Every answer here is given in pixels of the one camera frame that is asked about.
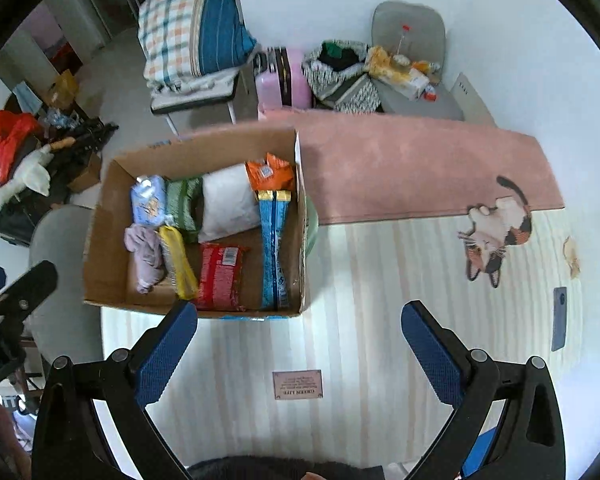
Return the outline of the lavender cloth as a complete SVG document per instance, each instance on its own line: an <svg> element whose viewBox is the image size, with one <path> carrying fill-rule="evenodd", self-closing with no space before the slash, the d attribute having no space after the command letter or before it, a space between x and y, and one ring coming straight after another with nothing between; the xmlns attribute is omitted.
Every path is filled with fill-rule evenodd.
<svg viewBox="0 0 600 480"><path fill-rule="evenodd" d="M136 290L146 295L166 276L160 237L149 226L133 223L124 230L124 246L133 255Z"/></svg>

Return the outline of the blue bear tissue pack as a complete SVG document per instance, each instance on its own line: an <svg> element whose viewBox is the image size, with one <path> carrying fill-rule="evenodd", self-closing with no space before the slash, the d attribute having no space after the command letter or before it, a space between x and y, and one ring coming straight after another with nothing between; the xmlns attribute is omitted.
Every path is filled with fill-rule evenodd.
<svg viewBox="0 0 600 480"><path fill-rule="evenodd" d="M158 228L166 222L166 180L161 176L139 176L132 185L133 222Z"/></svg>

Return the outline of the yellow pack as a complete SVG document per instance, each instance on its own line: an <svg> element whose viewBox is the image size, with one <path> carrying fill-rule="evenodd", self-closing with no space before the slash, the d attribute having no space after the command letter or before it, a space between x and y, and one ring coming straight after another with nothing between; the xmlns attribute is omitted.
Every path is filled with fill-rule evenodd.
<svg viewBox="0 0 600 480"><path fill-rule="evenodd" d="M193 300L198 295L198 281L189 264L183 237L173 226L160 226L158 229L163 260L176 296L183 300Z"/></svg>

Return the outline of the green striped pack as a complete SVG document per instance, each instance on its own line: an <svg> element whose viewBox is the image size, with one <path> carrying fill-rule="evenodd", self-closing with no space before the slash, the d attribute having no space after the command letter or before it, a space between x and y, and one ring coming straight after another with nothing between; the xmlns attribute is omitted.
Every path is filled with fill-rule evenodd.
<svg viewBox="0 0 600 480"><path fill-rule="evenodd" d="M166 184L166 225L173 226L187 243L195 243L201 229L202 177L170 180Z"/></svg>

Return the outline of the red snack pack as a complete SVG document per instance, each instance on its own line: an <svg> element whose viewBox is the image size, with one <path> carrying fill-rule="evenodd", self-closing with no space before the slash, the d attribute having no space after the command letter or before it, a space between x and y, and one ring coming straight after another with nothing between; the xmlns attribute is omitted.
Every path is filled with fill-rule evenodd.
<svg viewBox="0 0 600 480"><path fill-rule="evenodd" d="M215 243L204 243L200 248L196 306L207 311L241 311L239 289L247 248Z"/></svg>

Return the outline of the white pillow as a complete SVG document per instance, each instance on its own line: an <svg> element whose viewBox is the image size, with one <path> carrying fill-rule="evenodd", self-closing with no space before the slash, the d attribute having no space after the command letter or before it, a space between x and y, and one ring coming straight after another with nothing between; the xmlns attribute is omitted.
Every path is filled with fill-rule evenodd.
<svg viewBox="0 0 600 480"><path fill-rule="evenodd" d="M209 172L202 177L201 243L258 228L259 205L249 181L245 164Z"/></svg>

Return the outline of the blue long snack bag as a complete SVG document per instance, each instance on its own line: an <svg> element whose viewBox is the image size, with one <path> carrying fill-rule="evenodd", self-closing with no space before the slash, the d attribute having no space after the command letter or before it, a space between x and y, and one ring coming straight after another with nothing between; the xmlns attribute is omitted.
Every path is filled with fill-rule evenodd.
<svg viewBox="0 0 600 480"><path fill-rule="evenodd" d="M276 309L276 278L275 278L275 193L259 191L258 201L261 219L262 237L262 309Z"/></svg>
<svg viewBox="0 0 600 480"><path fill-rule="evenodd" d="M272 203L272 226L274 244L274 301L277 310L284 310L289 306L288 287L285 271L284 257L286 256L284 243L287 217L291 202L290 191L275 191Z"/></svg>

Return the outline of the orange snack bag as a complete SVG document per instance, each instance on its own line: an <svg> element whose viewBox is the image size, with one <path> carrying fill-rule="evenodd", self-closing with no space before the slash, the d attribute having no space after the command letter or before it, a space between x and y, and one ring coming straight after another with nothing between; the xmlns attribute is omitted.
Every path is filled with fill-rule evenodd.
<svg viewBox="0 0 600 480"><path fill-rule="evenodd" d="M246 162L245 167L254 192L294 190L294 164L285 159L268 153L264 159Z"/></svg>

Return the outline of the grey round cushion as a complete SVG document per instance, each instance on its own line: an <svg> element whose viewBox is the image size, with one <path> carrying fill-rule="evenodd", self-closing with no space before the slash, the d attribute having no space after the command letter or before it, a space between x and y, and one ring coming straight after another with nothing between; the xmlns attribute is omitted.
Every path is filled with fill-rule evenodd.
<svg viewBox="0 0 600 480"><path fill-rule="evenodd" d="M33 339L47 362L68 356L72 362L101 361L100 309L84 302L83 255L91 209L65 205L46 214L36 226L29 263L53 263L55 291L28 318Z"/></svg>

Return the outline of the white goose plush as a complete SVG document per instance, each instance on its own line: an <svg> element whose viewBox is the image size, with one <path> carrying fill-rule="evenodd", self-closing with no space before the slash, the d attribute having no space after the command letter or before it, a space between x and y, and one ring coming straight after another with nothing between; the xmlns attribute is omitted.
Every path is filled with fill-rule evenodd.
<svg viewBox="0 0 600 480"><path fill-rule="evenodd" d="M50 174L46 166L56 151L71 148L76 143L72 136L46 144L32 151L20 162L12 177L0 187L0 210L26 188L42 196L50 195Z"/></svg>

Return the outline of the blue smartphone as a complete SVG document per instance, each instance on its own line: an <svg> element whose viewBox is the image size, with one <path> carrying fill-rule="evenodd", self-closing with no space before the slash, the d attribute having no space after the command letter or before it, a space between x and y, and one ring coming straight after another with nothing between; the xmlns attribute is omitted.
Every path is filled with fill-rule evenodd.
<svg viewBox="0 0 600 480"><path fill-rule="evenodd" d="M565 286L556 287L553 290L553 298L553 331L550 350L558 351L564 348L566 343L568 290Z"/></svg>

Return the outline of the red plastic bag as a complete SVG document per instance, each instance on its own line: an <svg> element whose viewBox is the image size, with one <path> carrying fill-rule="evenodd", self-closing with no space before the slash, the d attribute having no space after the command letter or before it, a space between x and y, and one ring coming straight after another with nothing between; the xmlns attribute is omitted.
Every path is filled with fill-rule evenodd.
<svg viewBox="0 0 600 480"><path fill-rule="evenodd" d="M9 171L23 142L42 131L42 126L33 115L0 110L0 186L7 182Z"/></svg>

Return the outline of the brown cardboard box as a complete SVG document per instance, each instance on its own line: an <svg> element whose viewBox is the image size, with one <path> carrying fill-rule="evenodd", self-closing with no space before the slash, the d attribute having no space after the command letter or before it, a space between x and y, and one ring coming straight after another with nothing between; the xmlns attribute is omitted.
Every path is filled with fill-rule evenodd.
<svg viewBox="0 0 600 480"><path fill-rule="evenodd" d="M205 318L291 318L306 307L298 133L248 124L109 164L85 246L88 304Z"/></svg>

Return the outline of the pink cat rug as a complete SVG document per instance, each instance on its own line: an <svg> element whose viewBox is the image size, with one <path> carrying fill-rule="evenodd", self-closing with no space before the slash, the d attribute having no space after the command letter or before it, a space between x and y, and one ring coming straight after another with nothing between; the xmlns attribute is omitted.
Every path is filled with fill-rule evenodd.
<svg viewBox="0 0 600 480"><path fill-rule="evenodd" d="M400 313L418 299L469 348L495 359L540 356L550 374L581 355L582 292L562 246L562 210L533 215L498 287L468 281L457 217L322 226L308 258L306 312L273 321L202 320L152 421L185 465L227 455L355 466L422 455L450 414L408 348ZM550 350L553 290L568 290L565 347ZM274 398L273 372L320 370L324 396Z"/></svg>

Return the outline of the plaid and blue bedding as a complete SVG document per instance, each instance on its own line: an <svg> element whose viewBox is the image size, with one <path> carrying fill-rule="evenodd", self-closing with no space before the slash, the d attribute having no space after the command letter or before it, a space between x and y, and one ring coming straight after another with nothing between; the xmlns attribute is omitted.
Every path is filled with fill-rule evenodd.
<svg viewBox="0 0 600 480"><path fill-rule="evenodd" d="M143 76L155 93L192 93L250 61L258 42L236 0L146 0L138 12Z"/></svg>

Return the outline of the pink suitcase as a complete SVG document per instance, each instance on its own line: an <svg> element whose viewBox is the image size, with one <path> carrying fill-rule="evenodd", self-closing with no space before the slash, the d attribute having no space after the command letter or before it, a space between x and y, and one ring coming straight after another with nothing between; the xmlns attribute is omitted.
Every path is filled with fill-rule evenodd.
<svg viewBox="0 0 600 480"><path fill-rule="evenodd" d="M256 55L253 75L261 108L311 107L312 91L302 72L303 58L301 50L286 47L267 48Z"/></svg>

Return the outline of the black white patterned bag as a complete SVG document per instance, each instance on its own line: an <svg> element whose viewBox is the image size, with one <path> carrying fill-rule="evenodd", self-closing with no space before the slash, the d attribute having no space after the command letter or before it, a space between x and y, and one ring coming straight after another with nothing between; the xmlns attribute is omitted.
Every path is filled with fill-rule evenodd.
<svg viewBox="0 0 600 480"><path fill-rule="evenodd" d="M317 108L348 114L381 110L379 92L365 67L369 48L359 41L326 40L304 55L302 74Z"/></svg>

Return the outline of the grey floor chair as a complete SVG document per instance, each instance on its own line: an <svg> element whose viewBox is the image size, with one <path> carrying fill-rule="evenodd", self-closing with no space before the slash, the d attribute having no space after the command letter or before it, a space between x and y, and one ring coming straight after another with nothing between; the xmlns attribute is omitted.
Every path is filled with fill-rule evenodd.
<svg viewBox="0 0 600 480"><path fill-rule="evenodd" d="M385 113L464 119L441 82L446 35L438 11L398 0L379 3L372 18L372 46L388 55L387 67L372 77Z"/></svg>

